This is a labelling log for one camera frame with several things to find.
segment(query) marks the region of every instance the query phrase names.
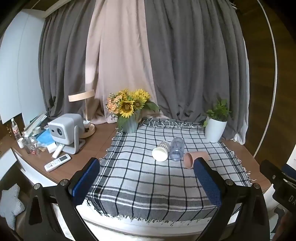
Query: white remote control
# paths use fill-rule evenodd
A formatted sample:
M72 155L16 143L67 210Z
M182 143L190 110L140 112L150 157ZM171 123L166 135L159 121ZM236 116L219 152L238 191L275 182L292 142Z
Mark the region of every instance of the white remote control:
M52 170L58 168L60 165L62 165L65 162L69 161L70 159L71 159L71 157L68 154L65 154L65 155L51 161L50 163L46 164L44 166L45 171L51 172Z

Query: striped pillow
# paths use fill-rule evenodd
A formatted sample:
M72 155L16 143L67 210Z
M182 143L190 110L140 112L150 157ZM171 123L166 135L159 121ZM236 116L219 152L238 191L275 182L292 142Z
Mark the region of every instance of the striped pillow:
M16 216L25 210L25 206L18 199L20 187L14 184L9 190L3 190L0 200L0 216L6 218L8 226L15 230Z

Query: gray curtain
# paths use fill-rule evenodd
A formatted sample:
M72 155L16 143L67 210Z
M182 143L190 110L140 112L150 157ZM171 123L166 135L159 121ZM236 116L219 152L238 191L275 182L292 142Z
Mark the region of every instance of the gray curtain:
M39 46L39 75L48 116L83 115L84 101L68 95L85 89L85 52L95 0L72 0L45 20Z
M228 0L144 0L158 105L173 119L199 122L217 98L231 112L223 136L243 125L247 108L246 56Z

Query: striped vase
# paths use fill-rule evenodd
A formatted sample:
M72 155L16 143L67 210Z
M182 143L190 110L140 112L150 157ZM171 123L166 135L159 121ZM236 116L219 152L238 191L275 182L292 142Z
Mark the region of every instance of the striped vase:
M138 129L141 110L136 110L134 114L122 125L122 131L125 133L135 133Z

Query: metal bolt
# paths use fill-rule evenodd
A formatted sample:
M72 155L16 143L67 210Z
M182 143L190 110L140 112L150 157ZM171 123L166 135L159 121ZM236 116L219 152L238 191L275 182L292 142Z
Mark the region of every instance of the metal bolt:
M63 179L63 180L61 180L61 182L60 182L60 184L61 184L62 186L67 185L67 183L68 183L68 180L67 180L67 179Z
M40 187L40 184L39 183L36 183L35 185L34 185L34 189L38 189Z
M260 189L260 185L258 183L253 184L256 189Z
M233 180L231 180L231 179L226 179L225 182L229 186L232 186L234 184Z

